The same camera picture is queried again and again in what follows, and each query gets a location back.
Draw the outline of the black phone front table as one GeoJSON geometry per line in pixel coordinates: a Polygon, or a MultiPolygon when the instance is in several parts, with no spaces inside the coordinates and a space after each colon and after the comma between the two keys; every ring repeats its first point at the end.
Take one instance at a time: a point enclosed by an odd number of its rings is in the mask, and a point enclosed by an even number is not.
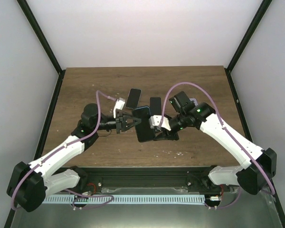
{"type": "Polygon", "coordinates": [[[148,142],[155,138],[155,130],[150,127],[151,112],[149,106],[142,106],[132,110],[133,117],[141,122],[135,126],[138,142],[148,142]]]}

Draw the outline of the phone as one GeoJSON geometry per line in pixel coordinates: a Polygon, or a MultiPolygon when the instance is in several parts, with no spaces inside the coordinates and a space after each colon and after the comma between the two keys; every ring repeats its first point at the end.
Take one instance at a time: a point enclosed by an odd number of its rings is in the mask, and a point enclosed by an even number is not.
{"type": "Polygon", "coordinates": [[[162,114],[162,100],[160,97],[150,98],[150,116],[162,114]]]}

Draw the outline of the lilac phone case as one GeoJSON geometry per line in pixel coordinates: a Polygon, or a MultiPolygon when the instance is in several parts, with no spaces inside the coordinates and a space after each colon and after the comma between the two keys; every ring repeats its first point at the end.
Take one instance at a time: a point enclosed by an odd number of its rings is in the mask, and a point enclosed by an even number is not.
{"type": "Polygon", "coordinates": [[[197,100],[195,98],[190,98],[190,101],[192,101],[195,105],[197,105],[197,100]]]}

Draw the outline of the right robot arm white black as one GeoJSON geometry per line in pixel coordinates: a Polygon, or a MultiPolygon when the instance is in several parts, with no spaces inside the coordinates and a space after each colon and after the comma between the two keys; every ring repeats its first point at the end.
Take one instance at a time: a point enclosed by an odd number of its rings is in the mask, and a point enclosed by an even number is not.
{"type": "Polygon", "coordinates": [[[239,163],[215,166],[201,180],[204,190],[213,191],[220,184],[240,186],[252,195],[265,186],[274,190],[271,179],[276,174],[277,154],[273,149],[255,145],[221,119],[214,108],[207,103],[195,104],[183,91],[169,102],[178,113],[175,117],[152,115],[149,119],[150,127],[161,131],[155,140],[177,140],[180,130],[194,127],[213,138],[239,163]]]}

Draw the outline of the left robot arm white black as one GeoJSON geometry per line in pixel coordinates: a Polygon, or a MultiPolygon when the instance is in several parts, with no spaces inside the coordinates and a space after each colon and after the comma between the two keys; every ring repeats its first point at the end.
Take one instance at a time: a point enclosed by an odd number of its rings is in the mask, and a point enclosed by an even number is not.
{"type": "Polygon", "coordinates": [[[141,122],[141,118],[120,110],[115,116],[105,116],[97,104],[86,105],[77,127],[58,147],[37,160],[28,164],[20,162],[14,167],[7,189],[11,208],[17,210],[19,205],[32,212],[46,197],[60,191],[71,188],[84,191],[88,181],[81,171],[75,168],[59,174],[56,171],[91,147],[98,139],[98,130],[125,132],[141,122]]]}

